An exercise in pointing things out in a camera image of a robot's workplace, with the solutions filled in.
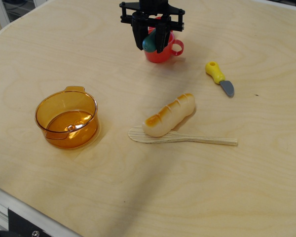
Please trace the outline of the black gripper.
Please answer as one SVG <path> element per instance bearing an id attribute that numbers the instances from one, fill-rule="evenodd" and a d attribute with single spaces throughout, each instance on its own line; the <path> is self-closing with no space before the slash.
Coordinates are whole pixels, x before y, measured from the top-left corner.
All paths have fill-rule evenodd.
<path id="1" fill-rule="evenodd" d="M 163 52 L 168 45 L 170 32 L 183 31 L 183 15 L 181 8 L 171 6 L 167 0 L 138 0 L 136 2 L 122 2 L 119 4 L 122 10 L 121 22 L 130 24 L 136 46 L 143 50 L 143 41 L 148 36 L 148 27 L 153 23 L 152 16 L 161 16 L 161 22 L 156 27 L 156 50 Z"/>

